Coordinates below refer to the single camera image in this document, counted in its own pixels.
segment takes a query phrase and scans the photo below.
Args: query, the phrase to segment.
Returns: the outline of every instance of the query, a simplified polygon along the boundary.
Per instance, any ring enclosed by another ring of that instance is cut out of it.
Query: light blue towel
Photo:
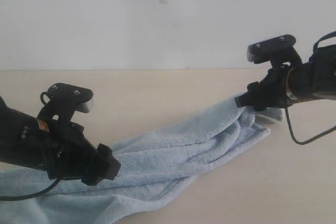
[[[164,207],[198,174],[265,138],[270,129],[259,126],[259,118],[281,121],[283,111],[268,109],[256,116],[250,107],[238,109],[232,97],[175,125],[111,144],[121,163],[114,181],[104,180],[96,187],[63,181],[45,196],[0,201],[0,223],[111,224],[135,212]],[[50,184],[46,173],[37,170],[0,172],[0,195],[31,194]]]

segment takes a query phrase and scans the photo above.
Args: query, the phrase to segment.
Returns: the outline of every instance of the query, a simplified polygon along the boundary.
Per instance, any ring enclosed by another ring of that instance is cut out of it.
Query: table
[[[175,123],[261,80],[267,69],[172,71],[4,71],[0,94],[11,108],[37,115],[39,95],[56,82],[90,88],[95,107],[75,122],[95,146]],[[336,122],[333,101],[290,108],[293,129],[305,140]],[[157,211],[123,223],[334,223],[336,141],[330,134],[299,146],[286,122],[271,125],[259,144],[198,176],[180,196]],[[0,164],[0,168],[11,168]]]

